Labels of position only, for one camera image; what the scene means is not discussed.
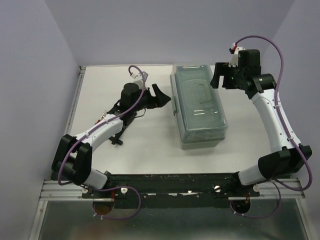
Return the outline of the green plastic tool box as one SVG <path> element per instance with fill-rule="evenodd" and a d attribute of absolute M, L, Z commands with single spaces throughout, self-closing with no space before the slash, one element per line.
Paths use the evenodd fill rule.
<path fill-rule="evenodd" d="M 215 147 L 226 138 L 228 123 L 212 78 L 207 64 L 172 67 L 171 104 L 183 150 Z"/>

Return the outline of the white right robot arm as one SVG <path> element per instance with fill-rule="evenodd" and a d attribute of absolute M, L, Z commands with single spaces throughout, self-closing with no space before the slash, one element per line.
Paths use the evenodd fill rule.
<path fill-rule="evenodd" d="M 301 144 L 294 133 L 276 93 L 274 77 L 261 73 L 260 51 L 234 47 L 230 62 L 217 62 L 210 85 L 217 89 L 220 77 L 223 88 L 243 90 L 256 107 L 265 127 L 271 153 L 258 159 L 256 165 L 239 171 L 230 183 L 230 191 L 241 196 L 249 185 L 297 173 L 303 158 L 312 155 L 311 147 Z"/>

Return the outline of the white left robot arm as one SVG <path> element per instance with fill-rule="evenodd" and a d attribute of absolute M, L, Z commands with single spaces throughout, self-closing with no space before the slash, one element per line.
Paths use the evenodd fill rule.
<path fill-rule="evenodd" d="M 108 140 L 113 145 L 122 145 L 120 137 L 138 111 L 162 108 L 171 101 L 156 84 L 151 87 L 154 94 L 148 87 L 142 88 L 136 83 L 125 84 L 120 99 L 109 111 L 104 112 L 93 127 L 76 136 L 66 134 L 60 139 L 51 169 L 57 174 L 61 186 L 70 183 L 90 186 L 101 198 L 110 194 L 107 174 L 92 168 L 93 153 Z"/>

